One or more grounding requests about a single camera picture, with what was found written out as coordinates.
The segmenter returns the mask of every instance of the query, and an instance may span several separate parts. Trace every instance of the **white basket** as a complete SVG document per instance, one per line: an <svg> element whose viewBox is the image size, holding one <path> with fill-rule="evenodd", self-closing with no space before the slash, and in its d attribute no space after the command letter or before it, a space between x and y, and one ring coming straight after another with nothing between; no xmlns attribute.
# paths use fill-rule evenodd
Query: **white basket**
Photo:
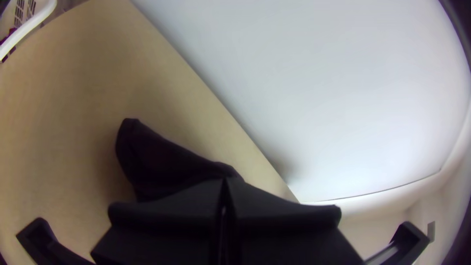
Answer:
<svg viewBox="0 0 471 265"><path fill-rule="evenodd" d="M0 39L8 36L11 28L17 30L0 46L0 60L37 28L54 11L56 5L57 0L11 0L0 19Z"/></svg>

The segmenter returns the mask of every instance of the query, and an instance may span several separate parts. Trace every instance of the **white countertop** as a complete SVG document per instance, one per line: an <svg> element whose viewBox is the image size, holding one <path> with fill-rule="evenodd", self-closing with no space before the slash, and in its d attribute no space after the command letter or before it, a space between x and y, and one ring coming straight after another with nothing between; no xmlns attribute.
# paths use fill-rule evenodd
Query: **white countertop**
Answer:
<svg viewBox="0 0 471 265"><path fill-rule="evenodd" d="M438 1L133 0L300 202L440 171L470 70Z"/></svg>

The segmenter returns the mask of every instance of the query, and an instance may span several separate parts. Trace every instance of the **black cloth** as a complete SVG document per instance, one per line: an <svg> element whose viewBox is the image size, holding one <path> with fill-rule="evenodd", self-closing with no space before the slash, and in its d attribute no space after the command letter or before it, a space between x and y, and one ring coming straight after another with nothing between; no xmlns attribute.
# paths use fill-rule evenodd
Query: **black cloth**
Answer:
<svg viewBox="0 0 471 265"><path fill-rule="evenodd" d="M362 264L336 206L292 203L125 119L116 154L137 203L114 203L97 265Z"/></svg>

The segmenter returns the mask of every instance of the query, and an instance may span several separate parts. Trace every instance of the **white surface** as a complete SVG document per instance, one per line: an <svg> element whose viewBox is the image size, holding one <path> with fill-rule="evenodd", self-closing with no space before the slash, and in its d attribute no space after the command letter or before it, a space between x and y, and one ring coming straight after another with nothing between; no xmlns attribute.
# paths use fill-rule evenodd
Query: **white surface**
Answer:
<svg viewBox="0 0 471 265"><path fill-rule="evenodd" d="M343 219L339 229L365 260L384 249L394 236L397 227L407 221L405 212L361 221Z"/></svg>
<svg viewBox="0 0 471 265"><path fill-rule="evenodd" d="M21 41L28 33L35 29L41 22L43 22L53 11L57 5L57 0L35 0L36 1L36 10L35 14L28 18L26 15L26 9L28 8L28 1L25 0L25 9L23 11L23 19L21 20L22 25L19 27L13 34L11 34L5 42L0 46L0 60L7 55L10 50ZM15 12L16 0L11 0L8 4L5 12ZM15 27L14 25L14 16L8 15L2 17L2 24L9 25L7 30Z"/></svg>
<svg viewBox="0 0 471 265"><path fill-rule="evenodd" d="M338 200L312 202L312 205L335 204L342 209L342 216L350 219L367 219L382 216L392 212L405 210L412 206L418 199L428 193L435 192L442 187L462 164L460 163L469 151L471 141L471 106L465 118L465 123L461 129L450 156L443 165L441 171L428 178L401 187L389 189L382 192L344 198ZM462 196L463 190L457 191L456 196Z"/></svg>
<svg viewBox="0 0 471 265"><path fill-rule="evenodd" d="M301 202L439 172L470 74L438 1L134 0Z"/></svg>
<svg viewBox="0 0 471 265"><path fill-rule="evenodd" d="M435 221L435 242L418 260L418 265L441 264L460 229L471 196L471 148L458 170L438 191L422 197L409 209L409 219L424 232Z"/></svg>

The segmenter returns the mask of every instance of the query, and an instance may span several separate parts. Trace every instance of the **wooden table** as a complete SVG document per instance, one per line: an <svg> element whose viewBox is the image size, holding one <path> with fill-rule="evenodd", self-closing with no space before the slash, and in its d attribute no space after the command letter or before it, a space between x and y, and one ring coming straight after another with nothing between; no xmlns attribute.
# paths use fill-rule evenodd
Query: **wooden table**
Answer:
<svg viewBox="0 0 471 265"><path fill-rule="evenodd" d="M124 0L93 0L24 41L0 69L0 251L30 264L15 234L34 218L90 258L109 203L132 200L114 154L136 117L295 201L278 173L162 35Z"/></svg>

